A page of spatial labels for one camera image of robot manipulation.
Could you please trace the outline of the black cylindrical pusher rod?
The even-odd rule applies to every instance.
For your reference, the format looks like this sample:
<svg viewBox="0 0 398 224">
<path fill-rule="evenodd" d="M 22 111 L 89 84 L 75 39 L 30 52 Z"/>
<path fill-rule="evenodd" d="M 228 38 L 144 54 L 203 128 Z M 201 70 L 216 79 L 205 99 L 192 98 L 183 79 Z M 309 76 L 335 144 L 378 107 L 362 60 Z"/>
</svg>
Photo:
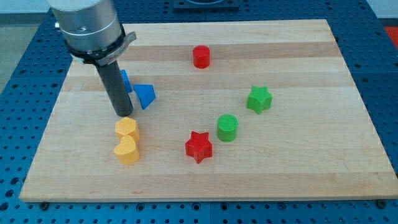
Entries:
<svg viewBox="0 0 398 224">
<path fill-rule="evenodd" d="M 115 113 L 120 117 L 129 116 L 134 108 L 126 90 L 118 62 L 115 61 L 103 66 L 96 65 L 96 70 Z"/>
</svg>

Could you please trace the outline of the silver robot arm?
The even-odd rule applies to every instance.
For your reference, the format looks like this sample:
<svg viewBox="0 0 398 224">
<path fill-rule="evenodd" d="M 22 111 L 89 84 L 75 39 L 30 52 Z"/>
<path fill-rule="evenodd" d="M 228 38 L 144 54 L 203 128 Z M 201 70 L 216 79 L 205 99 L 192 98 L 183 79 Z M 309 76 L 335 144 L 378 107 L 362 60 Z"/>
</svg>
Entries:
<svg viewBox="0 0 398 224">
<path fill-rule="evenodd" d="M 56 28 L 64 36 L 72 57 L 96 67 L 109 100 L 120 117 L 133 112 L 118 65 L 120 57 L 136 40 L 126 33 L 112 0 L 48 0 Z"/>
</svg>

